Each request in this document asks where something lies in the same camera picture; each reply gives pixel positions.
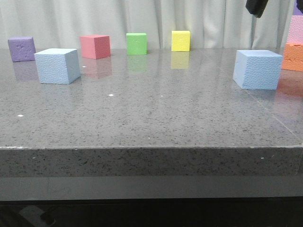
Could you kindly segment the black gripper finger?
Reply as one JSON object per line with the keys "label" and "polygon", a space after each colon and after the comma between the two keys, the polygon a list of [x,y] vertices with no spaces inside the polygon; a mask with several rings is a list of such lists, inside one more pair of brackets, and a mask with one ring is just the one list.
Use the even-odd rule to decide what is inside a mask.
{"label": "black gripper finger", "polygon": [[256,18],[261,18],[267,3],[268,0],[247,0],[245,7],[250,14]]}

